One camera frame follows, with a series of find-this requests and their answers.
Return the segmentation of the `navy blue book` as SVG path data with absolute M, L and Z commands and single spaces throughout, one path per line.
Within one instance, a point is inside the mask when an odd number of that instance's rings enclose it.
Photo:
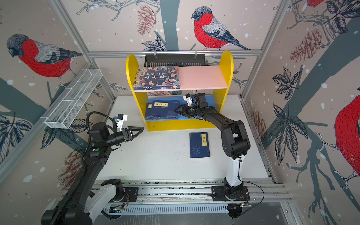
M 189 133 L 190 158 L 209 158 L 210 146 L 207 132 Z
M 178 119 L 179 115 L 174 112 L 176 108 L 180 106 L 180 102 L 176 100 L 163 101 L 156 100 L 153 101 L 151 107 L 150 117 L 156 119 Z
M 146 121 L 152 121 L 156 120 L 157 116 L 154 116 L 152 113 L 152 102 L 147 103 L 146 111 L 145 111 L 145 120 Z

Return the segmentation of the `illustrated colourful cover book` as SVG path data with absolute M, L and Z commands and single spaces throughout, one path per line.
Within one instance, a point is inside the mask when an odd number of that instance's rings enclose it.
M 134 91 L 179 89 L 179 67 L 139 67 L 133 83 Z

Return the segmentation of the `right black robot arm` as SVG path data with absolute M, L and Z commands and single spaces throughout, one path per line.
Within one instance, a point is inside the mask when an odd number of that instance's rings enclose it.
M 209 106 L 204 93 L 192 97 L 186 94 L 185 104 L 180 105 L 174 112 L 187 117 L 210 122 L 221 132 L 221 142 L 225 154 L 231 159 L 224 180 L 223 197 L 230 201 L 238 198 L 249 200 L 247 187 L 242 181 L 242 162 L 250 149 L 250 140 L 243 121 L 231 120 Z

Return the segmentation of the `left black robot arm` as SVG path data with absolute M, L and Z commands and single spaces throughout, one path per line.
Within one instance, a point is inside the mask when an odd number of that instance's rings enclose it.
M 137 200 L 138 188 L 124 188 L 121 179 L 106 180 L 100 190 L 91 195 L 97 176 L 108 161 L 112 146 L 134 140 L 143 127 L 129 126 L 117 131 L 104 122 L 89 128 L 90 143 L 80 162 L 82 169 L 63 199 L 41 218 L 43 225 L 91 225 L 109 202 L 121 203 L 123 208 Z

